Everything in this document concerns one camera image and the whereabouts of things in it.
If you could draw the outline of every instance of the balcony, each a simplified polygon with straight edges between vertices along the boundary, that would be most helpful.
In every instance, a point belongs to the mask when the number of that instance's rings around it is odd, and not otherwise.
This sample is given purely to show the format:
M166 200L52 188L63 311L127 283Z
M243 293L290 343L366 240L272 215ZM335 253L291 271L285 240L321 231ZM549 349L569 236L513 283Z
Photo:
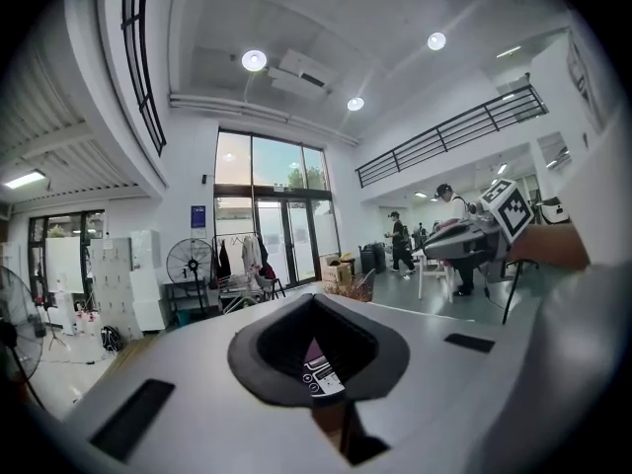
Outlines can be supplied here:
M436 155L513 124L547 114L531 85L518 88L434 126L355 171L362 188Z

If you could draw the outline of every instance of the glass door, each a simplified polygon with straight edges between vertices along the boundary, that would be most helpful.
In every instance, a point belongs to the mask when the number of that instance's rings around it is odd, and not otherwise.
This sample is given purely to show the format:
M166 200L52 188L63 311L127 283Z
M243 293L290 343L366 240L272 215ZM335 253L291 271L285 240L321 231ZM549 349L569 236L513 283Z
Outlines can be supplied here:
M260 198L256 202L268 263L281 284L293 287L316 280L318 252L309 202L278 198Z

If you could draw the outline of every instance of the man in white shirt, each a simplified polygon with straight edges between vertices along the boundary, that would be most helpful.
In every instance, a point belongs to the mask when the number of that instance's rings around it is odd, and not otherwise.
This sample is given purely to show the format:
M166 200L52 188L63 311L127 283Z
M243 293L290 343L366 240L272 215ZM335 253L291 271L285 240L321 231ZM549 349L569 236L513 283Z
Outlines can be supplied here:
M452 210L451 217L437 225L435 231L439 231L441 228L445 228L462 219L469 219L467 202L452 190L452 186L440 185L436 189L435 196L449 203ZM463 284L454 291L454 296L471 295L472 289L474 289L474 267L476 267L474 257L459 258L458 260L449 260L449 262L461 274L461 280L463 281Z

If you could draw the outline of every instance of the ceiling light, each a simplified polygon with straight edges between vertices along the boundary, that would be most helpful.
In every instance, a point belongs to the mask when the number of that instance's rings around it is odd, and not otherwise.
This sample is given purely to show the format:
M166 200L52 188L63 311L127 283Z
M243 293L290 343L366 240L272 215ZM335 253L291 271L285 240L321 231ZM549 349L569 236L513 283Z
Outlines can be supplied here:
M22 176L21 178L14 179L13 181L10 181L9 183L7 183L5 186L8 186L9 188L11 188L11 190L14 190L15 188L19 188L20 186L24 186L29 183L34 183L35 181L39 181L40 179L43 179L43 178L44 178L43 174L35 171L35 172L31 172L30 174L27 174L26 176Z
M241 64L250 72L259 72L266 66L266 63L268 63L266 55L256 49L248 51L241 58Z
M347 103L347 109L350 111L359 111L364 107L364 99L361 97L355 97L349 100Z
M510 49L509 51L505 51L505 52L501 52L500 54L498 54L496 57L500 58L502 56L505 56L506 54L512 54L514 51L517 51L521 48L522 46L519 45L518 47L514 47L513 49Z
M428 37L428 47L433 51L438 51L443 49L445 46L445 35L440 32L435 32L430 37Z

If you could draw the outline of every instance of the pedestal fan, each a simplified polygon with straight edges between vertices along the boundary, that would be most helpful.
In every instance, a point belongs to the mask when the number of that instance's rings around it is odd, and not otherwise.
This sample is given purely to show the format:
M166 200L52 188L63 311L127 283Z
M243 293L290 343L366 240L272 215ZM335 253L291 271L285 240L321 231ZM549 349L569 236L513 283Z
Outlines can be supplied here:
M212 250L200 239L185 239L176 244L167 256L167 274L184 289L195 286L199 309L204 314L201 292L212 276Z
M45 330L29 289L18 276L0 266L0 365L9 379L26 383L42 407L29 379L40 363L43 335Z

